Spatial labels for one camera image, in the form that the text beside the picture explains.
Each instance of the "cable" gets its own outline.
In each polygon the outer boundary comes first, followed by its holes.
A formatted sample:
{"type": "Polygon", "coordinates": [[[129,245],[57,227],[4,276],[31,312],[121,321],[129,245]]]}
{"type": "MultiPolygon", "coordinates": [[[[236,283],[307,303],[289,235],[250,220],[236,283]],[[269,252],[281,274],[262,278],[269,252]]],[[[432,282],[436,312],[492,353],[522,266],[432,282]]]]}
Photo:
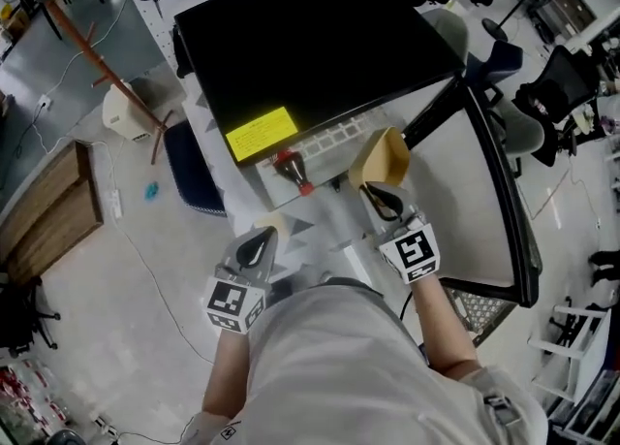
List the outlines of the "cable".
{"type": "Polygon", "coordinates": [[[166,306],[166,310],[168,311],[168,314],[170,315],[172,321],[174,322],[174,325],[176,326],[176,329],[178,330],[179,334],[183,337],[183,339],[187,342],[187,344],[191,347],[191,349],[196,353],[197,356],[199,356],[203,361],[205,361],[206,363],[210,363],[213,366],[213,361],[210,361],[209,359],[207,359],[206,357],[204,357],[197,349],[194,345],[192,345],[192,342],[190,340],[187,339],[187,336],[185,336],[185,334],[183,333],[183,331],[181,330],[181,327],[179,326],[178,322],[176,321],[176,318],[174,317],[174,315],[172,314],[172,310],[171,307],[168,305],[168,301],[166,300],[166,297],[164,297],[164,294],[162,293],[162,290],[159,286],[159,283],[157,282],[157,278],[155,277],[155,273],[153,272],[153,270],[146,264],[146,261],[144,261],[144,258],[142,257],[142,254],[140,254],[140,251],[138,250],[138,248],[136,247],[136,245],[134,244],[134,242],[132,241],[131,238],[129,238],[129,235],[127,235],[127,233],[125,233],[125,230],[123,230],[120,226],[118,226],[118,224],[116,223],[116,220],[114,219],[114,216],[111,217],[112,221],[114,223],[114,226],[116,227],[116,229],[121,232],[124,237],[127,239],[127,241],[129,241],[129,243],[132,245],[132,247],[134,248],[134,251],[136,252],[136,254],[138,255],[139,259],[142,261],[142,264],[144,265],[144,267],[148,270],[148,272],[151,275],[151,278],[153,278],[153,283],[155,283],[155,288],[157,288],[157,292],[159,293],[159,296],[162,298],[162,301],[164,302],[164,305],[166,306]]]}
{"type": "Polygon", "coordinates": [[[407,308],[407,305],[409,305],[409,301],[411,300],[411,297],[414,295],[414,292],[409,292],[409,295],[407,296],[407,300],[405,300],[405,303],[403,305],[403,310],[400,311],[400,320],[402,321],[405,318],[405,309],[407,308]]]}
{"type": "MultiPolygon", "coordinates": [[[[114,190],[117,190],[117,185],[116,185],[116,175],[114,173],[114,165],[116,163],[116,161],[118,160],[118,157],[120,156],[120,153],[123,149],[124,143],[125,141],[123,140],[123,142],[121,143],[120,147],[118,148],[118,152],[116,153],[116,157],[112,158],[111,155],[111,151],[109,149],[109,145],[105,142],[93,142],[90,145],[94,145],[94,144],[103,144],[106,146],[106,149],[108,150],[108,158],[109,158],[109,173],[108,173],[108,179],[111,176],[112,177],[112,183],[114,185],[114,190]]],[[[185,336],[185,333],[181,330],[180,325],[178,324],[178,322],[176,321],[176,318],[174,317],[174,314],[172,314],[172,309],[170,307],[170,305],[168,304],[168,301],[166,300],[166,297],[164,297],[164,293],[162,292],[162,289],[159,286],[159,283],[157,281],[157,278],[155,277],[155,273],[153,272],[153,270],[146,264],[146,261],[144,260],[144,258],[142,257],[142,254],[140,253],[140,250],[138,249],[138,247],[136,246],[136,244],[134,243],[134,241],[129,237],[129,235],[127,234],[127,232],[125,232],[125,230],[123,230],[121,228],[121,226],[116,222],[116,219],[114,218],[114,215],[112,213],[109,214],[112,223],[114,224],[114,227],[125,237],[125,239],[127,241],[129,241],[129,243],[131,244],[131,246],[133,247],[134,251],[136,252],[136,255],[138,255],[139,259],[142,261],[142,264],[144,265],[144,267],[146,268],[146,270],[148,270],[148,272],[151,275],[151,278],[153,279],[153,283],[155,284],[155,288],[157,288],[157,293],[159,294],[159,296],[161,297],[162,301],[164,302],[164,305],[166,306],[166,310],[168,311],[168,314],[170,315],[174,325],[176,326],[176,329],[178,330],[179,334],[183,337],[183,339],[187,342],[187,344],[191,347],[191,349],[196,353],[197,356],[199,356],[203,361],[205,361],[206,363],[209,363],[213,366],[213,361],[210,361],[209,359],[207,359],[206,357],[204,357],[197,349],[196,347],[192,344],[192,342],[187,338],[187,336],[185,336]]]]}
{"type": "MultiPolygon", "coordinates": [[[[118,12],[118,15],[116,16],[116,19],[114,20],[114,22],[111,24],[111,26],[108,29],[108,32],[103,36],[103,38],[99,39],[97,42],[95,42],[91,47],[96,47],[98,44],[100,44],[103,40],[105,40],[109,33],[112,31],[112,28],[116,25],[116,23],[118,22],[118,20],[120,19],[121,15],[123,14],[123,10],[125,9],[125,4],[127,4],[128,0],[124,0],[123,1],[123,5],[120,8],[120,11],[118,12]]],[[[60,77],[60,81],[57,82],[48,93],[46,93],[46,96],[49,97],[49,95],[51,95],[53,92],[55,92],[60,85],[62,84],[62,82],[65,80],[65,77],[67,76],[67,73],[69,72],[69,68],[71,67],[71,65],[73,64],[73,62],[80,57],[81,55],[83,55],[84,52],[78,52],[76,55],[74,55],[71,60],[69,61],[69,64],[67,64],[67,67],[65,68],[65,71],[63,72],[62,76],[60,77]]]]}
{"type": "Polygon", "coordinates": [[[0,184],[0,191],[4,190],[4,187],[7,183],[7,179],[9,179],[9,172],[11,171],[11,165],[13,164],[13,159],[14,158],[19,159],[21,157],[21,152],[23,150],[23,146],[21,145],[21,143],[23,142],[23,139],[28,133],[28,131],[30,131],[30,128],[35,126],[35,122],[37,121],[37,119],[39,119],[39,116],[41,115],[41,111],[43,110],[43,106],[38,106],[37,109],[39,110],[37,111],[35,109],[33,111],[32,121],[30,121],[30,124],[28,124],[28,126],[26,126],[24,130],[21,132],[21,135],[19,136],[19,140],[17,141],[17,145],[13,149],[13,152],[11,152],[11,156],[9,157],[9,162],[7,165],[7,170],[4,172],[4,175],[2,176],[2,184],[0,184]]]}
{"type": "MultiPolygon", "coordinates": [[[[190,419],[189,423],[187,423],[187,425],[185,425],[185,428],[183,428],[183,431],[181,432],[181,436],[179,437],[178,441],[174,441],[174,442],[160,441],[160,440],[156,440],[155,438],[150,438],[149,436],[146,436],[145,434],[134,433],[134,432],[130,432],[130,431],[123,431],[122,433],[118,434],[118,437],[114,440],[112,445],[117,444],[118,440],[120,440],[120,437],[125,435],[125,434],[129,434],[129,435],[132,435],[132,436],[139,436],[140,438],[144,438],[145,440],[152,441],[152,442],[155,442],[155,443],[161,443],[162,445],[179,445],[179,443],[181,443],[183,441],[183,435],[185,434],[185,431],[187,431],[187,428],[190,427],[190,425],[192,424],[192,421],[194,421],[194,418],[190,419]]],[[[194,438],[197,434],[198,434],[198,430],[196,430],[196,433],[194,434],[194,436],[192,436],[190,438],[190,440],[192,438],[194,438]]]]}
{"type": "Polygon", "coordinates": [[[543,212],[543,210],[546,208],[547,204],[551,201],[551,199],[555,196],[556,192],[560,189],[560,186],[562,185],[562,183],[564,182],[564,180],[567,178],[567,176],[569,175],[571,177],[571,185],[572,186],[577,186],[579,183],[583,186],[583,191],[585,192],[585,196],[588,199],[588,204],[590,206],[590,210],[592,211],[592,213],[594,214],[594,217],[597,219],[597,238],[598,238],[598,242],[600,244],[601,242],[601,234],[598,232],[599,230],[599,223],[601,222],[601,218],[599,217],[599,214],[597,214],[597,212],[594,209],[594,205],[592,204],[592,199],[590,198],[590,193],[588,192],[588,188],[585,184],[585,182],[583,181],[583,179],[578,179],[577,181],[575,181],[574,179],[574,166],[573,166],[573,161],[571,160],[571,158],[568,158],[568,162],[569,162],[569,168],[566,169],[566,171],[564,172],[564,174],[562,175],[562,177],[560,178],[560,181],[558,182],[558,184],[555,186],[555,188],[553,189],[553,191],[549,194],[549,196],[546,198],[546,200],[544,201],[544,203],[542,203],[542,206],[539,210],[536,211],[535,214],[532,214],[532,211],[530,210],[530,207],[527,204],[527,200],[525,198],[525,195],[523,193],[523,190],[521,189],[521,185],[518,183],[518,181],[516,182],[516,187],[519,191],[519,194],[521,195],[521,200],[523,201],[523,204],[525,205],[525,208],[527,209],[527,213],[530,216],[530,220],[534,221],[536,220],[536,218],[538,216],[541,215],[541,212],[543,212]]]}
{"type": "Polygon", "coordinates": [[[519,29],[521,27],[521,20],[523,19],[523,17],[518,17],[516,19],[516,31],[514,32],[514,35],[512,35],[512,38],[509,40],[509,43],[511,44],[514,39],[516,38],[516,36],[519,34],[519,29]]]}
{"type": "Polygon", "coordinates": [[[544,208],[547,206],[547,204],[549,202],[551,202],[551,199],[553,199],[553,196],[555,195],[555,193],[560,189],[560,185],[566,179],[566,177],[569,175],[570,171],[571,171],[570,169],[567,169],[564,172],[564,174],[560,178],[560,181],[558,182],[558,184],[555,185],[555,188],[553,189],[553,191],[549,194],[549,196],[546,198],[546,200],[542,203],[541,208],[538,209],[534,215],[532,215],[532,211],[530,210],[530,207],[527,204],[527,199],[525,198],[525,194],[523,193],[523,190],[521,189],[521,185],[519,184],[518,181],[516,182],[516,187],[517,187],[517,189],[519,191],[519,194],[521,194],[521,199],[523,200],[523,204],[525,205],[525,208],[527,209],[527,213],[529,214],[531,221],[534,221],[537,217],[539,217],[541,215],[541,212],[543,212],[544,208]]]}
{"type": "MultiPolygon", "coordinates": [[[[106,32],[106,34],[99,39],[97,42],[95,42],[92,47],[96,47],[98,44],[100,44],[103,40],[105,40],[109,33],[112,31],[112,28],[116,25],[116,23],[118,22],[118,20],[120,19],[121,15],[123,14],[123,10],[125,9],[125,5],[127,4],[128,0],[124,0],[123,4],[121,5],[120,11],[118,12],[118,15],[116,16],[116,19],[112,22],[112,24],[110,25],[108,31],[106,32]]],[[[83,55],[84,52],[78,52],[76,55],[74,55],[71,60],[69,61],[69,64],[67,64],[67,67],[65,68],[65,71],[63,72],[62,76],[60,77],[60,81],[57,82],[48,93],[46,93],[46,96],[49,97],[49,95],[51,95],[54,91],[56,91],[58,89],[58,87],[62,84],[62,82],[65,80],[65,77],[67,76],[67,73],[69,72],[69,68],[71,67],[71,65],[73,64],[73,62],[80,57],[81,55],[83,55]]],[[[39,141],[41,142],[41,147],[43,148],[43,150],[46,152],[47,155],[49,155],[50,153],[52,153],[60,144],[60,142],[62,142],[63,140],[65,140],[66,136],[59,138],[56,143],[54,144],[54,146],[51,148],[51,150],[47,150],[47,147],[45,146],[44,142],[43,142],[43,137],[41,136],[41,133],[39,133],[39,129],[37,128],[37,120],[39,119],[39,116],[41,115],[41,112],[43,111],[45,104],[41,104],[37,107],[38,111],[35,110],[35,112],[33,112],[33,116],[32,116],[32,122],[24,129],[24,131],[22,132],[21,136],[19,137],[19,142],[17,142],[17,146],[15,147],[14,151],[11,154],[11,158],[9,160],[9,164],[7,166],[7,170],[5,171],[4,176],[2,177],[2,184],[0,184],[0,191],[4,190],[5,184],[7,182],[7,179],[9,178],[9,172],[11,170],[11,166],[13,164],[13,159],[19,159],[19,157],[21,157],[21,152],[22,152],[22,145],[21,142],[23,141],[23,138],[26,136],[26,133],[28,133],[28,131],[30,130],[30,128],[34,128],[35,132],[37,133],[37,136],[39,137],[39,141]]]]}

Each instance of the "white stool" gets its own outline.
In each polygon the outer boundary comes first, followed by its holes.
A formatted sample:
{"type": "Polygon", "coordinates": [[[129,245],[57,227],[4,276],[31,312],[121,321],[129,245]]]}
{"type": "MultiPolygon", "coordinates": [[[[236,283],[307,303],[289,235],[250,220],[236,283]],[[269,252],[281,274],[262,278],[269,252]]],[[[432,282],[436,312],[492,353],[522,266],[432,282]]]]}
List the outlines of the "white stool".
{"type": "Polygon", "coordinates": [[[586,318],[585,323],[571,345],[565,347],[549,341],[532,338],[527,343],[532,347],[567,357],[570,364],[569,381],[565,389],[549,387],[541,382],[539,376],[534,378],[532,382],[539,388],[557,397],[579,404],[599,374],[601,367],[603,367],[607,340],[609,338],[611,311],[577,309],[563,305],[555,305],[553,311],[577,316],[576,322],[578,322],[579,317],[586,318]],[[601,319],[601,322],[594,333],[589,335],[594,319],[601,319]]]}
{"type": "MultiPolygon", "coordinates": [[[[129,83],[123,81],[123,84],[134,91],[129,83]]],[[[153,131],[153,126],[144,119],[144,114],[140,112],[140,109],[130,102],[114,84],[110,86],[104,97],[102,118],[106,128],[134,142],[150,137],[153,131]]]]}

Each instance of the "office chair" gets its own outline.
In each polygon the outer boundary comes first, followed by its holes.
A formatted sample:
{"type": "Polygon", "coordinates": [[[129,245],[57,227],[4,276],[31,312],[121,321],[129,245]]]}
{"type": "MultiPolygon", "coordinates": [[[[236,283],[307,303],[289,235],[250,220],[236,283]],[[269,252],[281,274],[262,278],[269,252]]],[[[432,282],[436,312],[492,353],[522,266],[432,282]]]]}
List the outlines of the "office chair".
{"type": "Polygon", "coordinates": [[[488,59],[480,61],[474,54],[467,56],[465,80],[470,86],[487,86],[511,77],[523,66],[523,49],[508,42],[496,41],[488,59]]]}
{"type": "Polygon", "coordinates": [[[30,344],[34,343],[34,333],[41,335],[47,347],[58,349],[42,320],[59,321],[60,314],[44,314],[37,309],[37,288],[41,284],[39,276],[22,285],[0,283],[0,326],[11,327],[9,330],[0,330],[0,346],[8,348],[12,357],[30,349],[30,344]]]}
{"type": "Polygon", "coordinates": [[[433,9],[422,14],[422,17],[435,28],[456,55],[465,62],[469,52],[469,30],[461,16],[446,9],[433,9]]]}
{"type": "Polygon", "coordinates": [[[183,202],[199,212],[226,216],[220,193],[187,119],[166,130],[164,146],[183,202]]]}
{"type": "Polygon", "coordinates": [[[538,101],[552,123],[563,121],[573,109],[592,100],[599,90],[599,72],[594,61],[580,50],[571,54],[562,46],[556,47],[541,75],[525,83],[516,92],[523,106],[538,101]]]}
{"type": "Polygon", "coordinates": [[[489,114],[494,121],[496,131],[503,139],[504,150],[510,159],[531,154],[543,146],[543,126],[539,121],[521,111],[510,100],[500,99],[489,114]]]}
{"type": "Polygon", "coordinates": [[[599,73],[588,55],[571,54],[562,46],[551,53],[541,75],[525,83],[516,92],[514,103],[523,112],[538,120],[544,130],[544,142],[532,155],[548,167],[555,164],[560,149],[556,123],[564,120],[573,109],[592,100],[599,89],[599,73]]]}

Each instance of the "white floor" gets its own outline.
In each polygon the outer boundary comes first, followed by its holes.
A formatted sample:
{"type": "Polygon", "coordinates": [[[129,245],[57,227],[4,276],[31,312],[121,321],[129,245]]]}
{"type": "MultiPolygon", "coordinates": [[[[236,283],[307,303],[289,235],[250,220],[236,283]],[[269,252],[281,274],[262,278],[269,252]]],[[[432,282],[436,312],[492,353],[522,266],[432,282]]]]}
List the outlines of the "white floor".
{"type": "MultiPolygon", "coordinates": [[[[502,14],[499,5],[469,14],[472,50],[480,58],[490,52],[480,16],[502,14]]],[[[538,75],[543,61],[540,42],[525,19],[513,19],[507,31],[528,54],[523,70],[503,85],[510,95],[538,75]]],[[[201,297],[205,277],[232,232],[225,219],[197,213],[181,202],[165,151],[151,167],[151,143],[125,143],[118,155],[120,140],[96,116],[84,124],[90,126],[79,129],[88,140],[107,141],[116,158],[125,215],[117,227],[109,217],[103,197],[112,186],[109,158],[96,145],[93,159],[106,224],[45,274],[47,301],[63,316],[61,322],[49,323],[60,349],[52,352],[38,344],[36,352],[84,402],[86,412],[104,413],[120,431],[176,441],[200,408],[209,376],[210,364],[202,357],[213,358],[216,336],[202,314],[201,297]],[[144,190],[151,181],[159,183],[160,192],[148,202],[144,190]],[[200,357],[179,334],[151,273],[123,232],[153,271],[180,330],[200,357]]],[[[572,166],[564,156],[553,168],[532,158],[523,161],[518,184],[536,215],[532,227],[544,263],[540,299],[531,309],[517,308],[482,345],[480,358],[505,367],[524,387],[541,366],[540,352],[527,346],[527,338],[545,330],[551,307],[567,294],[577,304],[591,302],[587,257],[600,248],[618,248],[611,176],[603,161],[608,152],[608,142],[589,143],[579,147],[572,166]]],[[[133,436],[123,441],[142,443],[133,436]]]]}

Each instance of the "blue object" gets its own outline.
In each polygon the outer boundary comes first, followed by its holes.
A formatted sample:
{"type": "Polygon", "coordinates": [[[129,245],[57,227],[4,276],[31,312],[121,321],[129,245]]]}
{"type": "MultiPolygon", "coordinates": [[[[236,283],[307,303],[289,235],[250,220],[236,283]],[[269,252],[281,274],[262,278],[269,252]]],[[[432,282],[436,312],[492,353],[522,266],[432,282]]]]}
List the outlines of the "blue object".
{"type": "Polygon", "coordinates": [[[146,191],[144,192],[144,199],[150,202],[157,196],[158,193],[159,183],[157,181],[153,181],[146,186],[146,191]]]}
{"type": "Polygon", "coordinates": [[[226,216],[224,203],[188,120],[166,130],[164,146],[183,202],[200,212],[226,216]]]}
{"type": "Polygon", "coordinates": [[[465,80],[471,86],[488,86],[514,75],[523,66],[523,49],[508,42],[496,41],[486,62],[474,54],[467,56],[465,80]]]}

